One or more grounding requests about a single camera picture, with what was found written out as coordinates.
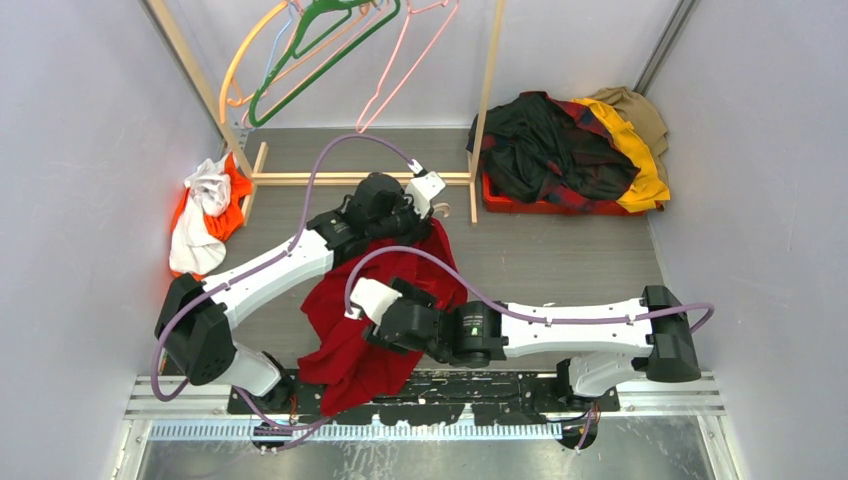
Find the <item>red plastic bin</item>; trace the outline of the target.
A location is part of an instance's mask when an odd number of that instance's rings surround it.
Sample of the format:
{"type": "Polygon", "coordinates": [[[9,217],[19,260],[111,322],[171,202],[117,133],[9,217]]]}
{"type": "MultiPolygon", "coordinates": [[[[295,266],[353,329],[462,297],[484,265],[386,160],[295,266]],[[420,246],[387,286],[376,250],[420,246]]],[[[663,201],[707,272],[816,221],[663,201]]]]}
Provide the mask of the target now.
{"type": "Polygon", "coordinates": [[[482,173],[482,197],[485,208],[489,212],[504,214],[550,214],[550,215],[598,215],[637,217],[643,216],[645,212],[628,212],[615,202],[596,202],[594,205],[583,203],[579,209],[569,208],[559,204],[546,201],[535,203],[521,203],[502,194],[490,177],[482,173]]]}

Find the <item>yellow garment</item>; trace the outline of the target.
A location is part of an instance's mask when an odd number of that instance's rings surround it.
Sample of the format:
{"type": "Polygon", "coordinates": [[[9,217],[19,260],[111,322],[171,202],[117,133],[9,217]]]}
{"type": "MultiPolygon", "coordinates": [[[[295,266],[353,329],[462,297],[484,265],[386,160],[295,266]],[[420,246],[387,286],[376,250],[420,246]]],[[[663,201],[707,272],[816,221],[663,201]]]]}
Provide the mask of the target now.
{"type": "Polygon", "coordinates": [[[660,179],[654,157],[633,124],[624,120],[612,106],[599,100],[580,98],[573,99],[573,102],[589,108],[611,135],[614,147],[638,169],[631,185],[616,203],[629,213],[662,209],[664,203],[671,199],[670,189],[660,179]]]}

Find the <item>wooden clothes rack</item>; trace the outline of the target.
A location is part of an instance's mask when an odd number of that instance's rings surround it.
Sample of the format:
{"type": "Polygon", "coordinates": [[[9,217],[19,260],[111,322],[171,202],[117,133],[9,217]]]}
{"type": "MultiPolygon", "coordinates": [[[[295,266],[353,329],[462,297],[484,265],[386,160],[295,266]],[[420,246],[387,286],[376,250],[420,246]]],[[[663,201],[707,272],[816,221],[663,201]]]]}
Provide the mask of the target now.
{"type": "MultiPolygon", "coordinates": [[[[187,75],[188,80],[199,96],[201,103],[206,107],[211,121],[223,139],[223,151],[230,152],[234,155],[236,166],[239,167],[242,174],[250,180],[254,191],[257,191],[262,186],[305,186],[309,179],[313,179],[314,184],[317,186],[352,186],[368,176],[368,173],[365,171],[331,171],[317,173],[315,175],[311,175],[307,172],[265,172],[263,170],[263,166],[268,154],[268,144],[265,142],[260,145],[255,161],[249,162],[244,153],[241,138],[234,133],[233,129],[228,124],[226,111],[220,108],[220,103],[223,101],[222,97],[212,91],[212,87],[205,78],[199,61],[196,59],[192,48],[183,36],[178,23],[173,18],[167,3],[164,1],[144,1],[142,5],[147,9],[148,13],[152,17],[154,25],[164,36],[165,43],[168,44],[172,53],[176,56],[179,65],[187,75]]],[[[468,154],[468,166],[464,171],[446,172],[441,175],[446,185],[463,186],[469,189],[470,215],[471,222],[473,224],[478,222],[476,181],[478,177],[479,156],[482,145],[486,110],[488,108],[491,87],[494,79],[494,70],[497,60],[497,51],[505,5],[506,3],[504,1],[497,1],[494,7],[494,16],[483,78],[478,121],[475,130],[473,150],[468,154]]]]}

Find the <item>orange and white garment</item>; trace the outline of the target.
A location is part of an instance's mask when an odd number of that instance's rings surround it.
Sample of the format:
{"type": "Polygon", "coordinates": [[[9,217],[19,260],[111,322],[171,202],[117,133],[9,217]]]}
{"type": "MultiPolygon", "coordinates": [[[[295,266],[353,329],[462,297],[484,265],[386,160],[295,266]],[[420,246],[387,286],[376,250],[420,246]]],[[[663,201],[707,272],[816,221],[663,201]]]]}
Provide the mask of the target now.
{"type": "Polygon", "coordinates": [[[253,185],[229,152],[217,161],[204,160],[183,186],[171,221],[168,266],[176,277],[200,279],[223,263],[225,242],[245,223],[242,203],[253,185]]]}

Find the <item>light blue hanger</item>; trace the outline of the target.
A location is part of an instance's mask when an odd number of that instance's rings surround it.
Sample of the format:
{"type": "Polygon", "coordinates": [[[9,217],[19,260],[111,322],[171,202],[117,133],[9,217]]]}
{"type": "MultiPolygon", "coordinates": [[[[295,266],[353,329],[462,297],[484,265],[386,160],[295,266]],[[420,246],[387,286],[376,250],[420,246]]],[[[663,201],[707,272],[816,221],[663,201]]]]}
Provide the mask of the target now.
{"type": "Polygon", "coordinates": [[[266,67],[264,70],[263,77],[266,78],[271,71],[274,69],[274,65],[278,61],[278,57],[282,54],[282,40],[283,37],[288,33],[291,27],[294,25],[297,18],[299,18],[303,14],[304,6],[303,2],[300,0],[293,0],[287,3],[287,6],[284,10],[281,10],[281,13],[286,13],[287,19],[282,24],[282,26],[277,31],[274,41],[271,47],[271,51],[268,55],[266,67]]]}

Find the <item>orange hanger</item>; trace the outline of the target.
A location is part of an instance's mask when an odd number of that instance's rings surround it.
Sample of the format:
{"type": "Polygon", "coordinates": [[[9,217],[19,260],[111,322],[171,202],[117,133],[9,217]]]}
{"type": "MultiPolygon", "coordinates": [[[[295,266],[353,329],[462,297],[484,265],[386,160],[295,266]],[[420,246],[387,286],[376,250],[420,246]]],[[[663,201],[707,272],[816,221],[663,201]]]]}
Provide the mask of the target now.
{"type": "Polygon", "coordinates": [[[218,117],[225,121],[230,108],[244,107],[244,117],[252,128],[266,125],[295,98],[324,76],[332,67],[361,46],[400,12],[398,1],[283,1],[265,14],[249,31],[225,71],[218,94],[218,117]],[[249,48],[265,27],[292,7],[293,28],[281,53],[272,53],[259,86],[250,95],[240,89],[238,69],[249,48]],[[334,46],[335,50],[265,113],[258,112],[262,99],[287,74],[307,63],[315,54],[334,46]]]}

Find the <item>tan garment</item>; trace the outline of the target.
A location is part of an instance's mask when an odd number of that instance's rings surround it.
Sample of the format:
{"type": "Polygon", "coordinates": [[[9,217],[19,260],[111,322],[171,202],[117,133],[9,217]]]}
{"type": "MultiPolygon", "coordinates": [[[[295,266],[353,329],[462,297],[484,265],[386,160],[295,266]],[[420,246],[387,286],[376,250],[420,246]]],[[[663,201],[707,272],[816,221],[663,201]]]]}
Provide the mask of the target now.
{"type": "Polygon", "coordinates": [[[623,120],[633,125],[635,133],[650,150],[658,176],[667,183],[668,176],[663,155],[668,150],[669,130],[657,108],[643,95],[626,86],[602,88],[589,98],[611,106],[623,120]]]}

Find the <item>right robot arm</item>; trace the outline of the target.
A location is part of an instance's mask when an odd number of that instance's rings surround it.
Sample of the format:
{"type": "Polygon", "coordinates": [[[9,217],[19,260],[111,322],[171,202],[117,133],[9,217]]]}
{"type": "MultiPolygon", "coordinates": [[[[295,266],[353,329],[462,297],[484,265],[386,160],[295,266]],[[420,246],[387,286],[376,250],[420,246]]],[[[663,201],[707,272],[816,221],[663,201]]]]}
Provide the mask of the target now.
{"type": "Polygon", "coordinates": [[[571,411],[638,378],[686,383],[701,377],[689,309],[663,285],[606,305],[476,300],[439,308],[432,295],[399,278],[390,284],[361,278],[350,303],[354,315],[372,323],[369,342],[421,352],[451,367],[483,369],[528,355],[560,354],[555,396],[571,411]]]}

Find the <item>beige plastic hanger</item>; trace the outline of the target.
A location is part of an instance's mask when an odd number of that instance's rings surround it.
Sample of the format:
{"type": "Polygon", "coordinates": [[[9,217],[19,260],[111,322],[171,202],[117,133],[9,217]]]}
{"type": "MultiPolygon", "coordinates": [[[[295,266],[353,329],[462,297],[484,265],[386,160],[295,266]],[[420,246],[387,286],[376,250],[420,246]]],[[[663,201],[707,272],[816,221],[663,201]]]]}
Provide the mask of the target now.
{"type": "Polygon", "coordinates": [[[451,206],[446,202],[440,202],[432,205],[432,215],[448,218],[451,214],[451,206]]]}

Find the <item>dark plaid garment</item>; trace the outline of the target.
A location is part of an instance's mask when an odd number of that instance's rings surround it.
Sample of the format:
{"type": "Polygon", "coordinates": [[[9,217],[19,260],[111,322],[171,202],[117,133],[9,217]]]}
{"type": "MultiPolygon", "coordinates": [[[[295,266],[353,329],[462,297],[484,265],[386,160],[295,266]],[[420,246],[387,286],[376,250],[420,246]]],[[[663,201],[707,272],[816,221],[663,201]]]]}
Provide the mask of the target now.
{"type": "Polygon", "coordinates": [[[589,107],[525,92],[486,112],[480,164],[496,191],[595,213],[634,184],[640,169],[589,107]]]}

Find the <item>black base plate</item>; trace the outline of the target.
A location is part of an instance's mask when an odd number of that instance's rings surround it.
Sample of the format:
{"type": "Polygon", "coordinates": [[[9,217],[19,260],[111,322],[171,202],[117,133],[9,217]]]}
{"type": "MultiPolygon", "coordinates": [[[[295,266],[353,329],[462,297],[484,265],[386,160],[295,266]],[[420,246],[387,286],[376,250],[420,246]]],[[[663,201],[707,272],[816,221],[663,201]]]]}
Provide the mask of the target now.
{"type": "Polygon", "coordinates": [[[378,420],[395,426],[451,425],[469,411],[475,426],[532,425],[583,414],[589,403],[565,398],[565,382],[553,371],[416,370],[388,389],[384,376],[345,373],[335,382],[293,380],[294,393],[268,416],[291,414],[301,423],[330,416],[339,425],[378,420]]]}

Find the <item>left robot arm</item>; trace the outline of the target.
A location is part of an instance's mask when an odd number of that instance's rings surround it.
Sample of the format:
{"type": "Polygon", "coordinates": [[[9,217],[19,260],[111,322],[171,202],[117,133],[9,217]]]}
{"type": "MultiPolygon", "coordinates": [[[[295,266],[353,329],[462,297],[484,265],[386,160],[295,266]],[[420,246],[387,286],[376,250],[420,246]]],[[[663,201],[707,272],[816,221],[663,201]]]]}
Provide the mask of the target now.
{"type": "Polygon", "coordinates": [[[221,274],[174,279],[154,335],[187,383],[228,384],[269,413],[285,409],[294,382],[268,353],[239,344],[233,331],[259,307],[291,288],[363,255],[375,240],[410,245],[430,233],[433,200],[445,183],[435,172],[401,185],[374,172],[342,204],[304,221],[290,239],[221,274]]]}

